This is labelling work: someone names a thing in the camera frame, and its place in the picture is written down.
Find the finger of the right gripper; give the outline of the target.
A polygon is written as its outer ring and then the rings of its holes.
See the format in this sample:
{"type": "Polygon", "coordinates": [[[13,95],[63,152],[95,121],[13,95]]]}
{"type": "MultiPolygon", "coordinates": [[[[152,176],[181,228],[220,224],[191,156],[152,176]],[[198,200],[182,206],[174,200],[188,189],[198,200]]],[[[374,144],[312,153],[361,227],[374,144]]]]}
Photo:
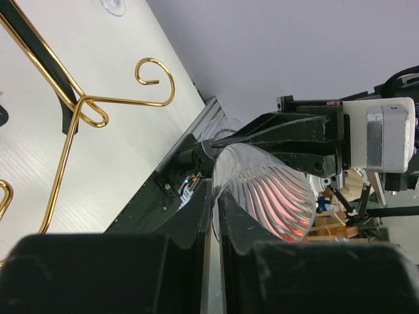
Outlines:
{"type": "Polygon", "coordinates": [[[212,140],[211,147],[244,143],[258,147],[285,142],[325,140],[325,115],[271,112],[262,114],[225,138],[212,140]]]}
{"type": "Polygon", "coordinates": [[[263,147],[285,165],[315,175],[330,177],[336,174],[336,154],[325,145],[310,143],[288,143],[263,147]]]}

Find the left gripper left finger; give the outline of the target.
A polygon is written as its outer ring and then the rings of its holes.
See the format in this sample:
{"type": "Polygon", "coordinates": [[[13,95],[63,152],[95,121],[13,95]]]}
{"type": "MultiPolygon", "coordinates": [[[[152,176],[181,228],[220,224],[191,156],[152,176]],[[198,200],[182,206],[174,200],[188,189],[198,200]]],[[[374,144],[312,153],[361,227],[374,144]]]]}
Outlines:
{"type": "Polygon", "coordinates": [[[209,189],[150,233],[21,239],[1,269],[1,312],[199,313],[209,189]]]}

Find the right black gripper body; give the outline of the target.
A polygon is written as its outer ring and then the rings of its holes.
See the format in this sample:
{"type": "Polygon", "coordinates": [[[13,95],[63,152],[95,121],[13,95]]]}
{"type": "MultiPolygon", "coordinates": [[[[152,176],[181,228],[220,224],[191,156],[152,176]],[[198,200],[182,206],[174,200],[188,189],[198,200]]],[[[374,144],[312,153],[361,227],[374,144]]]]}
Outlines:
{"type": "Polygon", "coordinates": [[[333,136],[331,148],[335,153],[335,173],[341,173],[350,166],[350,118],[344,114],[341,99],[296,100],[293,96],[277,98],[278,110],[287,113],[323,115],[331,122],[327,133],[333,136]]]}

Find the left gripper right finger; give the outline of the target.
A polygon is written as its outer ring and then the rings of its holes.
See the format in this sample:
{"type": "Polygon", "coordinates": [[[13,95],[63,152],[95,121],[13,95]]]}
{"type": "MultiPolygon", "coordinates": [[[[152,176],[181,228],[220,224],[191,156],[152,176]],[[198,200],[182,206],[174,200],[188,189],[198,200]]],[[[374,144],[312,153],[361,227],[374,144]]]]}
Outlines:
{"type": "Polygon", "coordinates": [[[227,313],[417,313],[418,266],[383,242],[289,243],[218,201],[227,313]]]}

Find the ribbed champagne flute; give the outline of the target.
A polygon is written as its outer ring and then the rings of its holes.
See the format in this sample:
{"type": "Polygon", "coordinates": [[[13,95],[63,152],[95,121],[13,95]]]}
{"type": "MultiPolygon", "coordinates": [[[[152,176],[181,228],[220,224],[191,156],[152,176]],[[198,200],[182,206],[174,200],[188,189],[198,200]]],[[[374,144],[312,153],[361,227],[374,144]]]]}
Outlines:
{"type": "Polygon", "coordinates": [[[238,131],[234,118],[214,118],[201,133],[204,152],[215,162],[212,174],[213,220],[220,236],[217,201],[232,194],[243,212],[278,238],[302,241],[314,223],[317,197],[304,173],[285,165],[272,154],[244,143],[211,148],[210,141],[238,131]]]}

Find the gold wire wine glass rack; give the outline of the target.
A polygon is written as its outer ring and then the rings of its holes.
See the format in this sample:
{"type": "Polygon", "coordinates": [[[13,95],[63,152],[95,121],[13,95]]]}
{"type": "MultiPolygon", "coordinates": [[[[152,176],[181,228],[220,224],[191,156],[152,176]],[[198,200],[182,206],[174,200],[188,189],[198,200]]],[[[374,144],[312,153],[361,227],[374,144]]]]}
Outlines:
{"type": "Polygon", "coordinates": [[[71,146],[79,122],[82,120],[94,128],[103,128],[108,125],[109,115],[97,105],[98,102],[145,107],[166,107],[174,100],[176,91],[175,81],[170,70],[160,60],[146,57],[136,63],[134,69],[135,80],[143,86],[159,84],[160,81],[158,79],[145,80],[141,78],[140,74],[141,67],[144,64],[153,63],[158,65],[165,72],[170,82],[170,95],[167,100],[157,102],[118,97],[91,96],[86,94],[78,85],[16,1],[1,1],[1,25],[30,62],[37,68],[38,72],[49,83],[54,93],[58,96],[62,107],[67,107],[71,112],[71,120],[68,125],[68,131],[43,220],[36,232],[37,235],[45,235],[52,222],[71,146]]]}

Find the clear wine glass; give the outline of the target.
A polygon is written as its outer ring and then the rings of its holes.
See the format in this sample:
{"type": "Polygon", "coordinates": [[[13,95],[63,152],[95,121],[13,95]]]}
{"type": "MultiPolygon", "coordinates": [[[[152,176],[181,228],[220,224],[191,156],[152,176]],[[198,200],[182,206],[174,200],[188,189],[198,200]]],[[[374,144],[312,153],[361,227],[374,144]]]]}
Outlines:
{"type": "Polygon", "coordinates": [[[126,12],[124,0],[100,0],[102,7],[111,15],[122,17],[126,12]]]}

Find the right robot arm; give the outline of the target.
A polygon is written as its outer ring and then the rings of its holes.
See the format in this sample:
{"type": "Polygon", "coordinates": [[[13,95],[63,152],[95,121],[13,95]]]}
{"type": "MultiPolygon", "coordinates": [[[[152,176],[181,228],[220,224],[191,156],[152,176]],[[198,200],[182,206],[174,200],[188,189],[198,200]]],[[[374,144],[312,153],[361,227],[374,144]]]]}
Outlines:
{"type": "Polygon", "coordinates": [[[418,147],[418,67],[391,76],[373,92],[340,99],[277,98],[278,110],[254,119],[212,148],[243,143],[317,177],[363,168],[404,173],[418,147]]]}

